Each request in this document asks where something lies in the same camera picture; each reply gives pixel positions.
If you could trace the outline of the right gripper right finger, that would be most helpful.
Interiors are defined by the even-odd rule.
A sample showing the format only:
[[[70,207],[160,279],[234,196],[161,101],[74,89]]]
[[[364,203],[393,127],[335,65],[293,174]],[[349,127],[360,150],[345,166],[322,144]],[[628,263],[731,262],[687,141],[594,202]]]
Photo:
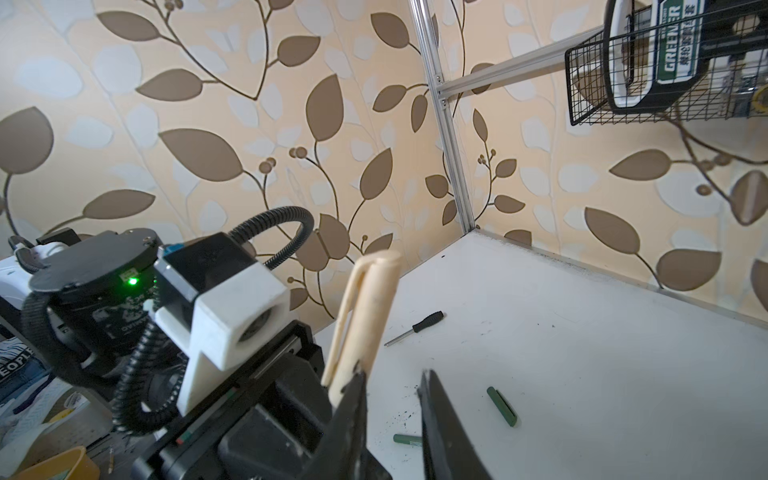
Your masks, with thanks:
[[[438,374],[424,370],[418,388],[426,479],[491,478],[456,414]]]

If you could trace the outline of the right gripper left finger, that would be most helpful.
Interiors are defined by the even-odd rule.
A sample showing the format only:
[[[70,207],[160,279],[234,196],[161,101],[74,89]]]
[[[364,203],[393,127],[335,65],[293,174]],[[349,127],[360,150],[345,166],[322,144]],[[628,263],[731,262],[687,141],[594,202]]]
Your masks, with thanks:
[[[366,374],[354,374],[300,479],[364,479],[367,465]]]

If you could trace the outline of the green pen cap left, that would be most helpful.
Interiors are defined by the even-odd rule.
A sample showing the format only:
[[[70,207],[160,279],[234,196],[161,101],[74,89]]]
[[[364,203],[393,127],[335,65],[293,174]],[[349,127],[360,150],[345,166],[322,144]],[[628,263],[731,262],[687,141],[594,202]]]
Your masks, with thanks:
[[[514,428],[518,423],[518,416],[505,397],[493,386],[489,386],[486,393],[507,425]]]

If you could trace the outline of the green pen left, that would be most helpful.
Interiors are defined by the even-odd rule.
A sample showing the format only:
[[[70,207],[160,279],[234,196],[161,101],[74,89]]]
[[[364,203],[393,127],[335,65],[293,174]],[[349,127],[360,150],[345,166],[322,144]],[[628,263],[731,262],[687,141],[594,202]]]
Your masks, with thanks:
[[[423,440],[420,436],[407,435],[407,434],[394,434],[393,442],[401,445],[417,446],[421,447]]]

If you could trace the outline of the aluminium frame rails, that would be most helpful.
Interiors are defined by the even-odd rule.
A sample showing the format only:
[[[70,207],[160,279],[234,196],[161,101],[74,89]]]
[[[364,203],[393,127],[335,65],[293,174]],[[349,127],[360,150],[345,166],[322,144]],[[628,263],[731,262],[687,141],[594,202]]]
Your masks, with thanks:
[[[427,85],[434,104],[447,174],[453,187],[457,221],[462,232],[468,234],[476,229],[476,220],[452,116],[453,109],[458,106],[459,97],[476,88],[492,85],[503,86],[562,70],[566,51],[600,33],[602,29],[596,27],[540,47],[520,57],[492,65],[476,73],[447,80],[437,48],[439,34],[431,21],[428,2],[410,0],[408,4],[419,41]]]

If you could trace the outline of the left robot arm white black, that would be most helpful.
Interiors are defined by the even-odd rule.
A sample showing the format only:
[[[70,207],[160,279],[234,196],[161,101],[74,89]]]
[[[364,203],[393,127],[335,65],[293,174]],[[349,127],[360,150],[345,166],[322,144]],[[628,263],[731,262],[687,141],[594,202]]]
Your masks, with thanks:
[[[275,275],[313,231],[287,206],[187,243],[107,231],[38,258],[15,238],[22,334],[61,380],[107,397],[118,431],[155,436],[135,479],[384,479],[365,384],[400,257],[356,264],[324,353]]]

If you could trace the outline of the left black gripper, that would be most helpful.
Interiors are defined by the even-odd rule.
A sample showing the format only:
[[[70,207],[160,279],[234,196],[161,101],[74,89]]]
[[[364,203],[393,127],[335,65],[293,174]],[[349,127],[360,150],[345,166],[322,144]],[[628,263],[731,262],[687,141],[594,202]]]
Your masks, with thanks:
[[[133,463],[134,479],[300,479],[337,409],[321,348],[293,321]],[[364,479],[390,473],[367,449]]]

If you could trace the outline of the black handled screwdriver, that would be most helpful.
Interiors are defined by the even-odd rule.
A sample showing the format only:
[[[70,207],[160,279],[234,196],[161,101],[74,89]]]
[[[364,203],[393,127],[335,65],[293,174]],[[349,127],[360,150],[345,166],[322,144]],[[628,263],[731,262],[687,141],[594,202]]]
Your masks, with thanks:
[[[445,314],[442,311],[436,311],[436,312],[428,315],[427,317],[425,317],[420,322],[412,325],[411,328],[409,330],[407,330],[406,332],[404,332],[401,335],[399,335],[399,336],[389,340],[388,342],[386,342],[384,344],[384,346],[385,347],[392,346],[392,345],[394,345],[394,344],[404,340],[405,338],[407,338],[408,336],[410,336],[412,334],[420,333],[423,330],[425,330],[427,328],[430,328],[430,327],[440,323],[444,318],[445,318]]]

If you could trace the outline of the black bit set case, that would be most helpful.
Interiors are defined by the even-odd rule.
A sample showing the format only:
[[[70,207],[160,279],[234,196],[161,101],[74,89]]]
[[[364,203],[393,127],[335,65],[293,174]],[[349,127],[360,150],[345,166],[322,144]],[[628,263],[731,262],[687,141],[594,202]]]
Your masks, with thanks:
[[[708,72],[709,62],[767,47],[765,1],[634,1],[606,5],[602,73],[610,109],[656,114]]]

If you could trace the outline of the tan pen cap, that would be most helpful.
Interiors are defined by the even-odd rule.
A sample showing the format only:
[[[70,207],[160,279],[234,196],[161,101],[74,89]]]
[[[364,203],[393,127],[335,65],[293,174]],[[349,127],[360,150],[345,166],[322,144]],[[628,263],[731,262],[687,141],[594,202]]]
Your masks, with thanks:
[[[399,283],[403,256],[380,250],[360,257],[348,279],[321,385],[332,407],[354,375],[370,375]]]

